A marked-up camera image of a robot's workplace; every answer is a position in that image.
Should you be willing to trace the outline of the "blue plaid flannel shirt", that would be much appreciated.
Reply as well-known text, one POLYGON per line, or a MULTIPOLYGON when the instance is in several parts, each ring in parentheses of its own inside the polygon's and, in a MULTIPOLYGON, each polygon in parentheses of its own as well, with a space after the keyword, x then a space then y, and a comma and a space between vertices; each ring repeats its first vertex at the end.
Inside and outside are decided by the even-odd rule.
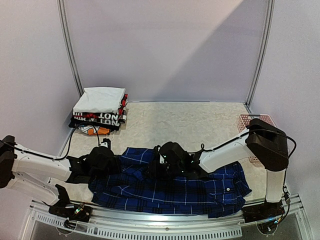
POLYGON ((155 151, 128 147, 119 156, 121 172, 89 183, 92 202, 106 208, 152 214, 224 217, 242 209, 252 190, 239 162, 223 166, 207 178, 151 179, 144 171, 155 151))

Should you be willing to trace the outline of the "pink plastic laundry basket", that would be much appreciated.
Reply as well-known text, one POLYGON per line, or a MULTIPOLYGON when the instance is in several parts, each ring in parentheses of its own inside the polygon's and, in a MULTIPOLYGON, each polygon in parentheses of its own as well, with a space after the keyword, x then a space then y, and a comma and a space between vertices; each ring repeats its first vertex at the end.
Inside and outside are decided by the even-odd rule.
POLYGON ((257 130, 270 125, 274 128, 276 124, 268 114, 240 114, 237 120, 237 129, 241 133, 245 129, 257 130))

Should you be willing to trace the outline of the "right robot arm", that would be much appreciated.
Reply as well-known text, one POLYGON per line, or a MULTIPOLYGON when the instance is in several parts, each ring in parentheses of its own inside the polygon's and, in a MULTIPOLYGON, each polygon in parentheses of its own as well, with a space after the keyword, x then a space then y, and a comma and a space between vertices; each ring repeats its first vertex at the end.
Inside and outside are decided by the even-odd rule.
POLYGON ((210 173, 228 164, 256 157, 266 170, 265 202, 259 206, 258 213, 262 218, 269 218, 278 210, 283 193, 292 155, 288 150, 288 141, 295 143, 284 131, 254 118, 238 135, 212 149, 187 152, 172 141, 156 146, 146 175, 157 180, 176 177, 196 180, 207 178, 210 173))

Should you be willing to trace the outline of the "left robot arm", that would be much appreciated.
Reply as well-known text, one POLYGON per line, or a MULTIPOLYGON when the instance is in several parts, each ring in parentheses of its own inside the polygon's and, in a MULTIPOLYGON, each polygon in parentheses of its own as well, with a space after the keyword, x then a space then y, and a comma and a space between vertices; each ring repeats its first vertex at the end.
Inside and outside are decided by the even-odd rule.
POLYGON ((74 213, 67 190, 32 175, 40 175, 68 184, 88 184, 121 173, 121 161, 111 150, 109 140, 94 147, 89 154, 73 157, 31 151, 7 135, 0 141, 0 187, 19 191, 54 206, 63 216, 74 213))

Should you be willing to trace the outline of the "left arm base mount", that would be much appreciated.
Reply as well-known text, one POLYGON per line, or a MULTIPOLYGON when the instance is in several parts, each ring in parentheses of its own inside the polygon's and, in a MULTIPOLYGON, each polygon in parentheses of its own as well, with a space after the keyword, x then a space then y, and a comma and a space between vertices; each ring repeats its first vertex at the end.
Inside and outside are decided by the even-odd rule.
POLYGON ((81 202, 79 204, 71 203, 67 190, 56 184, 58 191, 58 201, 49 207, 48 212, 52 215, 65 218, 63 226, 65 228, 74 229, 75 224, 71 221, 80 221, 88 223, 92 214, 93 208, 81 202))

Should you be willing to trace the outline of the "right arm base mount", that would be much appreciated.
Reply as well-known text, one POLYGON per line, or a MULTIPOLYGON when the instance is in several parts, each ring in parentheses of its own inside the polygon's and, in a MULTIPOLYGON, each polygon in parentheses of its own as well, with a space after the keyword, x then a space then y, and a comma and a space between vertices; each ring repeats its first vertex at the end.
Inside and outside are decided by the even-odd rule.
POLYGON ((244 222, 256 222, 257 229, 265 235, 274 233, 278 225, 287 217, 290 211, 290 203, 285 210, 282 201, 263 202, 256 205, 245 206, 242 209, 244 222))

